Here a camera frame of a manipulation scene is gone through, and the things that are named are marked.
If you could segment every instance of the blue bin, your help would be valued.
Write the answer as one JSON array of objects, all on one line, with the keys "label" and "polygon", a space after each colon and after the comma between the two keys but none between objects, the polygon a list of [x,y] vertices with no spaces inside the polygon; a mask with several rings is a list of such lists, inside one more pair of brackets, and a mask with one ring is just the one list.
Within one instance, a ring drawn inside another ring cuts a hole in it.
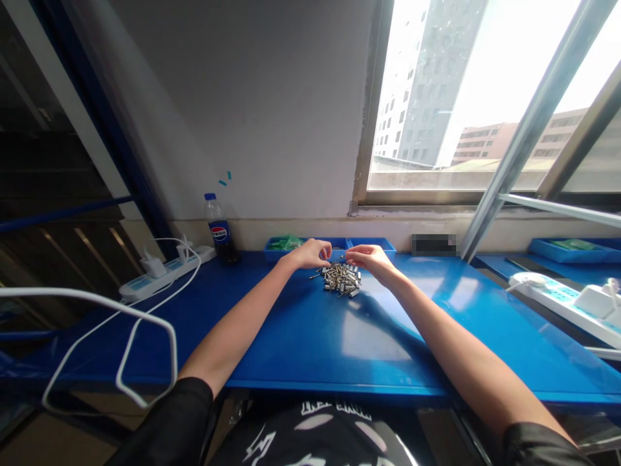
[{"label": "blue bin", "polygon": [[329,241],[332,244],[332,256],[328,260],[331,262],[344,262],[345,258],[340,259],[341,256],[345,256],[345,251],[351,248],[351,244],[347,238],[330,238],[315,236],[315,239],[321,239],[323,241]]},{"label": "blue bin", "polygon": [[[263,254],[265,255],[265,260],[267,262],[278,262],[278,260],[286,256],[291,251],[282,251],[282,250],[269,250],[267,249],[270,244],[275,241],[281,239],[282,236],[274,236],[273,238],[268,239],[267,243],[265,243],[265,248],[263,249]],[[332,256],[329,258],[332,262],[337,262],[340,259],[340,256],[345,254],[345,251],[351,247],[350,242],[347,238],[325,238],[314,236],[315,239],[322,239],[324,241],[330,241],[332,243]]]},{"label": "blue bin", "polygon": [[586,238],[585,241],[611,249],[606,263],[621,263],[621,238]]},{"label": "blue bin", "polygon": [[604,263],[613,251],[604,246],[590,251],[575,251],[553,245],[550,241],[563,241],[570,238],[535,238],[530,242],[528,251],[546,257],[558,263]]},{"label": "blue bin", "polygon": [[394,259],[397,253],[395,247],[386,238],[348,238],[348,240],[352,247],[361,244],[378,245],[384,250],[390,260]]}]

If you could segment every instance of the power strip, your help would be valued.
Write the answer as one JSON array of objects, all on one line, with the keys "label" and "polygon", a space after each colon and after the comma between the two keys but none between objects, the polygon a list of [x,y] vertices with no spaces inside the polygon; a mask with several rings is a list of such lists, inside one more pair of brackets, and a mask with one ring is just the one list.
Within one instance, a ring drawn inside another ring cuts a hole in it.
[{"label": "power strip", "polygon": [[535,272],[521,272],[509,279],[511,286],[524,283],[517,290],[577,325],[613,348],[621,350],[621,316],[612,312],[602,318],[575,305],[578,291]]},{"label": "power strip", "polygon": [[[209,246],[200,246],[196,249],[197,254],[201,257],[203,263],[213,259],[216,256],[215,249]],[[163,287],[174,282],[177,278],[191,272],[198,265],[196,256],[191,255],[184,261],[182,258],[173,259],[164,264],[166,274],[159,278],[154,278],[149,274],[141,275],[118,289],[122,298],[126,302],[136,302],[148,298],[153,293]]]}]

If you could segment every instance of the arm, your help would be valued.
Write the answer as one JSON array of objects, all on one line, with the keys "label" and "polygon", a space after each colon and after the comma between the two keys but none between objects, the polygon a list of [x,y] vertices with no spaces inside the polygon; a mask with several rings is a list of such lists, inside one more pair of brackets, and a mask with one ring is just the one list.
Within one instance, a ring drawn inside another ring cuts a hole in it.
[{"label": "arm", "polygon": [[500,438],[510,425],[531,422],[574,443],[524,382],[398,271],[380,247],[356,246],[346,257],[395,295],[459,394]]},{"label": "arm", "polygon": [[328,258],[332,254],[332,245],[311,238],[281,258],[196,347],[181,369],[179,379],[198,377],[204,380],[215,398],[259,333],[293,272],[330,266],[320,254]]}]

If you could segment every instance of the pile of screws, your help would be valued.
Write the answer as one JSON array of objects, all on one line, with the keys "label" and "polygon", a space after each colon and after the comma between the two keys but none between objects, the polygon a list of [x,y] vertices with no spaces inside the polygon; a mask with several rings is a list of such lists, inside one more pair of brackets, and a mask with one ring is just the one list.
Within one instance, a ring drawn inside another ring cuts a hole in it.
[{"label": "pile of screws", "polygon": [[317,275],[313,275],[309,279],[312,280],[319,275],[323,276],[325,280],[324,289],[337,290],[341,296],[349,294],[350,298],[353,298],[360,292],[362,286],[362,274],[358,272],[358,267],[348,265],[344,263],[334,263],[330,267],[322,267],[316,270]]}]

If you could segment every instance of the forearm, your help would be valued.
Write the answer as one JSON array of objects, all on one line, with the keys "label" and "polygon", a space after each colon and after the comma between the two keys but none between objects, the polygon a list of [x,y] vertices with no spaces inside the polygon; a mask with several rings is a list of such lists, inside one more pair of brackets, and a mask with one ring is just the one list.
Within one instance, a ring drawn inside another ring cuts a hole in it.
[{"label": "forearm", "polygon": [[280,260],[207,334],[181,369],[179,378],[204,380],[215,397],[254,341],[295,270],[289,261]]},{"label": "forearm", "polygon": [[389,288],[470,408],[500,436],[533,422],[571,438],[522,380],[491,350],[396,271]]}]

